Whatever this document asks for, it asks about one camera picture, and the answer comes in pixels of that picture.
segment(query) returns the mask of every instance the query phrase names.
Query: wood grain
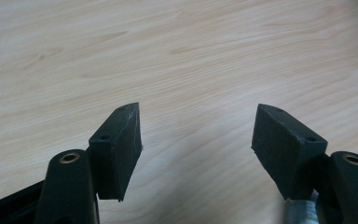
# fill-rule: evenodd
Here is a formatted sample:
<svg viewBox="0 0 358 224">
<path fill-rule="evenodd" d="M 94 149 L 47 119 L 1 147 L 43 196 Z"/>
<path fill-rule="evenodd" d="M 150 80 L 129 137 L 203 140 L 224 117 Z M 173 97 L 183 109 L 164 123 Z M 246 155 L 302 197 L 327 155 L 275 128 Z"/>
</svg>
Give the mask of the wood grain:
<svg viewBox="0 0 358 224">
<path fill-rule="evenodd" d="M 132 102 L 144 151 L 102 223 L 279 223 L 256 106 L 358 153 L 358 0 L 0 1 L 0 198 Z"/>
</svg>

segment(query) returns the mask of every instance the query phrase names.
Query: small hole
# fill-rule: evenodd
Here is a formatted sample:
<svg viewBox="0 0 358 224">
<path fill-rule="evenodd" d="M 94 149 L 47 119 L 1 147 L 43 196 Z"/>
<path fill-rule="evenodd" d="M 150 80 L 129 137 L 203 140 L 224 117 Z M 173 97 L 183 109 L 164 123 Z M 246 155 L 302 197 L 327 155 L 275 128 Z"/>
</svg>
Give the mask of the small hole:
<svg viewBox="0 0 358 224">
<path fill-rule="evenodd" d="M 307 141 L 309 141 L 309 142 L 315 142 L 316 141 L 316 138 L 314 138 L 314 137 L 306 137 L 305 139 Z"/>
<path fill-rule="evenodd" d="M 77 161 L 80 158 L 80 155 L 77 153 L 68 153 L 60 158 L 60 163 L 71 163 Z"/>
<path fill-rule="evenodd" d="M 64 160 L 64 161 L 72 161 L 72 160 L 74 160 L 76 158 L 76 156 L 75 155 L 67 155 L 67 156 L 64 156 L 62 159 Z"/>
<path fill-rule="evenodd" d="M 343 156 L 343 158 L 344 158 L 345 161 L 347 161 L 349 163 L 352 163 L 354 165 L 358 165 L 358 157 L 357 156 L 345 154 Z"/>
<path fill-rule="evenodd" d="M 109 138 L 110 138 L 109 135 L 103 135 L 103 136 L 101 136 L 101 139 L 102 139 L 102 140 L 106 140 L 106 139 L 109 139 Z"/>
<path fill-rule="evenodd" d="M 71 223 L 72 221 L 69 217 L 62 217 L 55 222 L 55 224 L 71 224 Z"/>
</svg>

